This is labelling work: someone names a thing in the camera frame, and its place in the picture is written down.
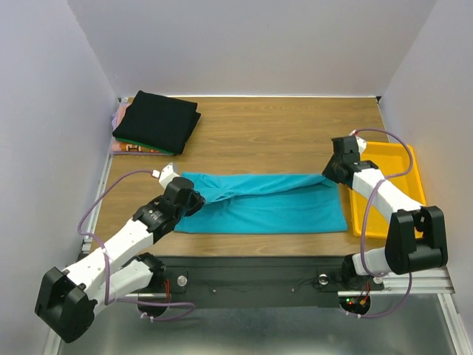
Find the teal t shirt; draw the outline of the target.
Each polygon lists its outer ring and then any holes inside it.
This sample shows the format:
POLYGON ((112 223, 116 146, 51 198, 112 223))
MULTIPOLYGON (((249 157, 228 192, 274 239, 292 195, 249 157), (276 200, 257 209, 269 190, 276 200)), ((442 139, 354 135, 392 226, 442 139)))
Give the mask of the teal t shirt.
POLYGON ((337 185, 319 174, 184 177, 205 198, 176 231, 191 234, 312 234, 347 230, 337 185))

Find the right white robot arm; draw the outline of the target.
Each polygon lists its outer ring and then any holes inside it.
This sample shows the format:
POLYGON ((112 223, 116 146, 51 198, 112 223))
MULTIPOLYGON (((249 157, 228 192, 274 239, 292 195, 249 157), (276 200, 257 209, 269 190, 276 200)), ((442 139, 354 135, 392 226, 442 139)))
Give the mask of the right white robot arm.
POLYGON ((388 222, 383 248, 364 250, 344 258, 340 280, 357 288, 367 277, 397 275, 434 268, 448 262, 444 214, 437 206, 424 206, 392 182, 371 160, 362 160, 367 142, 351 134, 333 138, 333 155, 322 175, 343 184, 367 199, 388 222))

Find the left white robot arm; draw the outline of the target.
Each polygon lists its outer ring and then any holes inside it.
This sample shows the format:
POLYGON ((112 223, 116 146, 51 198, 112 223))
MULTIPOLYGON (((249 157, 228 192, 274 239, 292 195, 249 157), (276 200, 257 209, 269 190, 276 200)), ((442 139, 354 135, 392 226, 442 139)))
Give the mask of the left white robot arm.
POLYGON ((175 176, 161 196, 141 206, 124 227, 82 260, 42 277, 35 314, 66 343, 81 337, 108 304, 132 291, 168 287, 166 267, 144 250, 198 212, 204 198, 175 176))

